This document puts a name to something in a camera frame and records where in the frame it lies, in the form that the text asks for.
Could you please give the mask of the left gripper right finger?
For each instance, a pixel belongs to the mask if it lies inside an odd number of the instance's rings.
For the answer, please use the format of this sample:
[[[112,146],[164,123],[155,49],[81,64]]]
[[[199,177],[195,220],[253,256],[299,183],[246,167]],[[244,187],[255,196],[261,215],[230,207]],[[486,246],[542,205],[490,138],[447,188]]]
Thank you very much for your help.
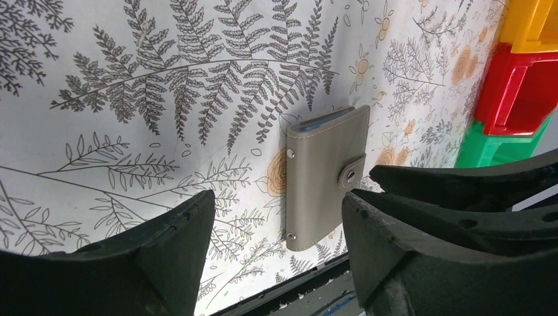
[[[556,315],[557,250],[506,257],[429,235],[354,193],[342,221],[368,315]]]

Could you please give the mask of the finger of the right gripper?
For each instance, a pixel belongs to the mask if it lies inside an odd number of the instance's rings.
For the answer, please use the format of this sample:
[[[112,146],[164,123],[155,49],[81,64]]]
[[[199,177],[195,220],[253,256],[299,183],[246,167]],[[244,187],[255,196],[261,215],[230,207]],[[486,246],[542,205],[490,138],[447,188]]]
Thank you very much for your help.
[[[557,184],[557,150],[490,167],[377,165],[369,175],[389,194],[460,211],[504,211]]]

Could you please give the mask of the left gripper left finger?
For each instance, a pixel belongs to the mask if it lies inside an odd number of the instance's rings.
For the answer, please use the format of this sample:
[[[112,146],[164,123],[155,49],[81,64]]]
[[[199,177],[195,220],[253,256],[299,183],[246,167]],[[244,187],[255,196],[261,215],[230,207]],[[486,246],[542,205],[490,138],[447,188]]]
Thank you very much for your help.
[[[72,253],[1,253],[2,315],[193,315],[215,219],[204,190]]]

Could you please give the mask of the grey card holder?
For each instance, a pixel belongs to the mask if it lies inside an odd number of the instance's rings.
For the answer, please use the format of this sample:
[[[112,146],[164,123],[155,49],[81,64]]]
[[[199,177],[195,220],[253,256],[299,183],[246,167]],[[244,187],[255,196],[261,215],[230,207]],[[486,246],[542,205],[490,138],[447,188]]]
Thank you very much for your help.
[[[286,246],[304,251],[342,222],[342,199],[359,185],[370,107],[346,107],[286,132]]]

